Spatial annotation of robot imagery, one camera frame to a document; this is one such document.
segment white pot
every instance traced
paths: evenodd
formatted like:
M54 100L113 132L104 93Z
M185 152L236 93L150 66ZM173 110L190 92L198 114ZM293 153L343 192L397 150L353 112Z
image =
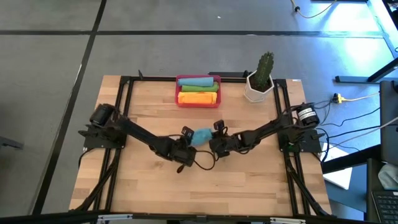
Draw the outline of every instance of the white pot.
M269 76L269 79L271 81L271 87L268 90L266 90L265 92L260 92L252 89L250 86L249 78L255 73L256 72L253 72L252 74L248 75L248 77L246 78L246 86L244 87L244 92L243 92L244 97L246 97L246 99L248 99L251 103L258 103L264 101L266 99L266 95L274 88L274 82L272 81L272 77Z

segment wooden table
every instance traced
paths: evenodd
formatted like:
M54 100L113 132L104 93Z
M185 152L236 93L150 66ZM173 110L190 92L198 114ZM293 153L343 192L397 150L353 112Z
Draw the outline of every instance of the wooden table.
M114 104L120 76L104 76L97 105ZM243 97L244 83L222 83L222 99L217 109L179 108L174 103L174 82L134 82L129 117L156 135L179 134L183 126L195 130L210 128L219 119L229 133L255 129L276 118L274 93L262 103L250 104ZM287 80L291 105L305 101L300 80ZM284 105L280 91L281 104ZM210 150L208 144L197 147ZM91 151L81 161L70 208L76 208L97 184L104 150ZM319 161L301 154L305 183L318 203L331 212ZM211 166L207 153L197 161ZM283 155L277 135L261 141L246 155L232 152L210 171L196 165L176 173L180 164L156 156L133 137L122 150L112 211L131 213L291 216L289 190ZM104 207L107 186L101 208ZM297 202L302 201L296 186Z

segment red tray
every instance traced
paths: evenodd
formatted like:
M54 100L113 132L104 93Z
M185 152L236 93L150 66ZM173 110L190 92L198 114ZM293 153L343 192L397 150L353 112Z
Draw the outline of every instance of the red tray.
M217 100L215 104L206 103L178 103L178 94L181 92L182 86L178 85L178 79L180 78L202 78L202 77L214 77L214 81L218 82ZM177 75L175 79L175 104L179 107L184 108L217 108L221 103L221 78L218 75Z

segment gray floor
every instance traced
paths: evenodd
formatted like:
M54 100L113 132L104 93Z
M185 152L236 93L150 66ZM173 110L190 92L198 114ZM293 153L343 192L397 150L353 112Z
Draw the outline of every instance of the gray floor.
M307 0L296 2L306 14L314 14L328 5ZM1 1L0 30L90 30L99 5L100 0L37 0L28 4ZM338 3L314 19L303 19L291 12L289 0L113 0L107 3L99 29L382 31L365 3ZM8 147L0 150L0 217L29 212L87 41L85 35L0 35L0 136L25 144L23 151ZM334 83L333 78L368 76L393 59L386 41L380 37L97 36L44 212L68 210L83 145L77 131L88 122L103 75L137 75L138 69L148 76L254 70L259 56L268 50L275 54L273 78L302 79L307 101L327 100L334 93L347 98L374 93L378 91L377 85L342 85ZM378 97L333 105L328 121L338 123L378 106ZM338 134L373 124L379 124L377 113L343 128L328 126L326 130ZM345 145L363 149L378 142L379 133L372 133ZM354 168L353 175L358 181L364 180L363 171ZM328 185L328 193L330 197L336 194L333 186ZM356 197L364 200L360 194ZM359 211L331 204L333 213L340 217L363 218Z

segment cactus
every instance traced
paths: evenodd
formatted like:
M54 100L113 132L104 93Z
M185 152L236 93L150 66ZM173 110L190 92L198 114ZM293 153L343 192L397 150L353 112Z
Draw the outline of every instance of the cactus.
M257 72L250 79L251 88L264 92L269 88L269 75L274 66L274 53L267 52L261 56Z

